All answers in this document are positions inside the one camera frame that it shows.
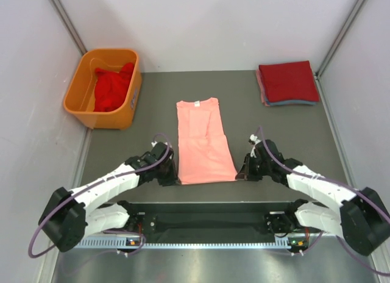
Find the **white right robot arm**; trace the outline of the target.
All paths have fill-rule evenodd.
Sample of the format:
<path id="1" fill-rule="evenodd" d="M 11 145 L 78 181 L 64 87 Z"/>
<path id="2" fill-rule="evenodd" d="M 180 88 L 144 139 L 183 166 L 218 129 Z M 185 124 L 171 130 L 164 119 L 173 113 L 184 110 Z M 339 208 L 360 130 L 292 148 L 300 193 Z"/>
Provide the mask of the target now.
<path id="1" fill-rule="evenodd" d="M 389 238 L 389 212 L 378 193 L 357 190 L 315 173 L 302 162 L 284 158 L 275 143 L 252 134 L 237 180 L 260 181 L 265 176 L 312 198 L 290 203 L 282 215 L 266 215 L 269 230 L 297 232 L 316 228 L 343 239 L 355 252 L 368 256 Z"/>

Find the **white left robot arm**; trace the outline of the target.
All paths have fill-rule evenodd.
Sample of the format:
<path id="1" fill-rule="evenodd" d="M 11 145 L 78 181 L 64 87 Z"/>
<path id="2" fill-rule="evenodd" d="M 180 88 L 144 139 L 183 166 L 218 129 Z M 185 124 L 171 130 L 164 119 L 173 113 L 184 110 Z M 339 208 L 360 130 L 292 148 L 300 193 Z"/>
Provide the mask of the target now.
<path id="1" fill-rule="evenodd" d="M 100 232 L 138 230 L 138 217 L 129 202 L 107 202 L 151 181 L 161 186 L 175 185 L 179 181 L 175 168 L 171 145 L 153 142 L 150 151 L 128 158 L 94 182 L 72 190 L 58 188 L 38 225 L 62 253 Z"/>

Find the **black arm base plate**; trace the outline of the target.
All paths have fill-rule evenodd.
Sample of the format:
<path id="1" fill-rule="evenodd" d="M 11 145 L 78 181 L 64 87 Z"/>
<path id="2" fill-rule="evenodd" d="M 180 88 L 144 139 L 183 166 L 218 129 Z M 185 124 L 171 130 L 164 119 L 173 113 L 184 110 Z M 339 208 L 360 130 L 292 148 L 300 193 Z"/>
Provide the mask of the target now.
<path id="1" fill-rule="evenodd" d="M 127 230 L 150 243 L 271 242 L 286 228 L 269 227 L 266 216 L 283 213 L 289 202 L 127 203 Z"/>

